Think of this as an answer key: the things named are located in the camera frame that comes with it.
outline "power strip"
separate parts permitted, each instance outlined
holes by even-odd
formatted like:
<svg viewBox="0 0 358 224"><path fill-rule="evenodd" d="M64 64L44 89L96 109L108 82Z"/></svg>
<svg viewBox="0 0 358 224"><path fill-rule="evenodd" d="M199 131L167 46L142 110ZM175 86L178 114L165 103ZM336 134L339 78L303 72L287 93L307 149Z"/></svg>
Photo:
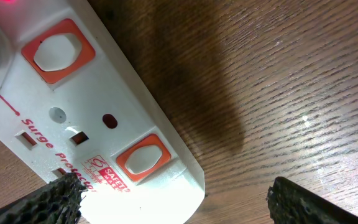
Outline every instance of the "power strip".
<svg viewBox="0 0 358 224"><path fill-rule="evenodd" d="M91 223L189 219L203 170L88 2L0 0L0 29L0 140L46 182L74 172Z"/></svg>

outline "wooden table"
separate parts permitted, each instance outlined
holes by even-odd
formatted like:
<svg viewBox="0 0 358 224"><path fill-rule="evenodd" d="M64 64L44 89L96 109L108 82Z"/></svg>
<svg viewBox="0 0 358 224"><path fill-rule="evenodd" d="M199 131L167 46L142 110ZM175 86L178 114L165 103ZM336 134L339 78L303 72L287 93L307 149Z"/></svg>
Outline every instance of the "wooden table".
<svg viewBox="0 0 358 224"><path fill-rule="evenodd" d="M358 215L358 0L89 0L201 164L188 223L272 223L282 175ZM0 143L0 207L44 183Z"/></svg>

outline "red logo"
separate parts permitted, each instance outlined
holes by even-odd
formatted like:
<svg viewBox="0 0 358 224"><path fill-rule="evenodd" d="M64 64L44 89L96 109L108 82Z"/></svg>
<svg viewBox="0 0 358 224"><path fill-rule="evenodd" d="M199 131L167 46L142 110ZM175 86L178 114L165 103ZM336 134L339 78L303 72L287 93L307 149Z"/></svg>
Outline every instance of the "red logo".
<svg viewBox="0 0 358 224"><path fill-rule="evenodd" d="M117 175L117 173L101 156L95 156L91 159L88 159L86 163L91 164L93 168L99 172L103 179L107 181L107 184L109 184L114 190L118 190L121 192L131 191L124 183L124 181L122 181L122 179Z"/></svg>

